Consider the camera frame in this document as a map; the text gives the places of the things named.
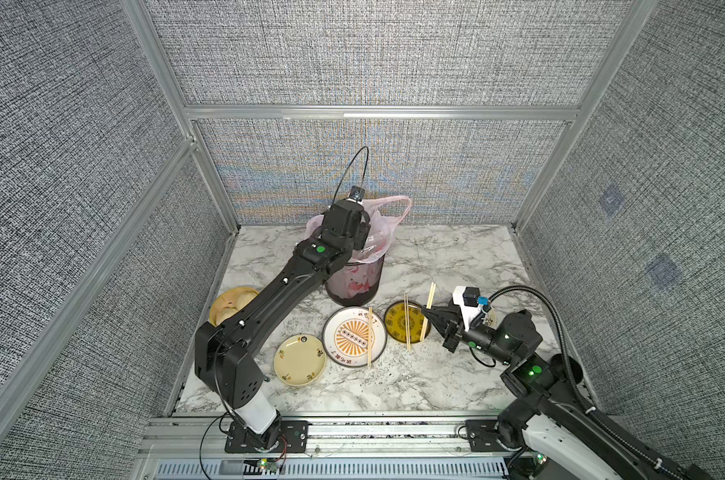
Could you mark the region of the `disposable chopsticks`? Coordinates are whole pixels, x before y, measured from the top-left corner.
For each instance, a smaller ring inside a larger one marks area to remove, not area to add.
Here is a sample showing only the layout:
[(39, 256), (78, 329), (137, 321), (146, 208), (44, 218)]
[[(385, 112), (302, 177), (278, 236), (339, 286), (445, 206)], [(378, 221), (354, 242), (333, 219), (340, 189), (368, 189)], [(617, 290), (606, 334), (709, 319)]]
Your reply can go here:
[(411, 336), (411, 320), (410, 320), (410, 301), (408, 294), (404, 295), (404, 320), (405, 320), (405, 335), (408, 352), (412, 352), (412, 336)]
[(422, 321), (422, 330), (421, 330), (420, 342), (424, 342), (425, 341), (425, 339), (427, 338), (427, 335), (428, 335), (428, 330), (430, 329), (430, 320), (428, 318), (428, 312), (427, 311), (430, 310), (430, 309), (432, 309), (432, 307), (433, 307), (433, 303), (434, 303), (434, 299), (435, 299), (435, 294), (436, 294), (436, 289), (437, 289), (437, 284), (436, 284), (436, 282), (432, 281), (431, 282), (431, 286), (430, 286), (430, 290), (429, 290), (428, 300), (426, 302), (426, 306), (422, 309), (422, 314), (423, 314), (423, 317), (424, 318), (423, 318), (423, 321)]
[(369, 369), (372, 367), (373, 346), (375, 343), (373, 323), (373, 308), (369, 306), (367, 313), (367, 366)]

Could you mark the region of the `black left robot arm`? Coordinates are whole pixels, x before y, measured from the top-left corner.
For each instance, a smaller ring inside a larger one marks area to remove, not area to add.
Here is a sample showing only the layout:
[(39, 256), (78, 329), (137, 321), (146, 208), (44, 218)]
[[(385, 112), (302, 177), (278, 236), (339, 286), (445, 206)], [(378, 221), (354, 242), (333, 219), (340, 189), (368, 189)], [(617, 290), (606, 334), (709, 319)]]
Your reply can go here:
[(336, 202), (250, 303), (221, 324), (206, 323), (194, 334), (194, 375), (264, 447), (276, 442), (280, 414), (260, 391), (264, 372), (256, 356), (282, 320), (363, 249), (369, 231), (370, 215), (360, 201)]

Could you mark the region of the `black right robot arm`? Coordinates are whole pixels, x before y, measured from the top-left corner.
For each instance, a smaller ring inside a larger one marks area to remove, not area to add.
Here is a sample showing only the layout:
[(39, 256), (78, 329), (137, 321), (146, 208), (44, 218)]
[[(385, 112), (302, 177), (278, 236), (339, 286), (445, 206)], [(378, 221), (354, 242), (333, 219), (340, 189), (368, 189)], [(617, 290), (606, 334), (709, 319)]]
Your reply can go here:
[(425, 309), (424, 316), (450, 352), (464, 343), (506, 366), (501, 378), (516, 400), (498, 416), (494, 436), (518, 450), (533, 431), (533, 419), (553, 420), (628, 479), (709, 479), (698, 465), (680, 464), (640, 442), (599, 410), (582, 406), (566, 374), (567, 358), (550, 363), (536, 354), (543, 341), (527, 310), (507, 315), (497, 329), (478, 321), (465, 328), (458, 306)]

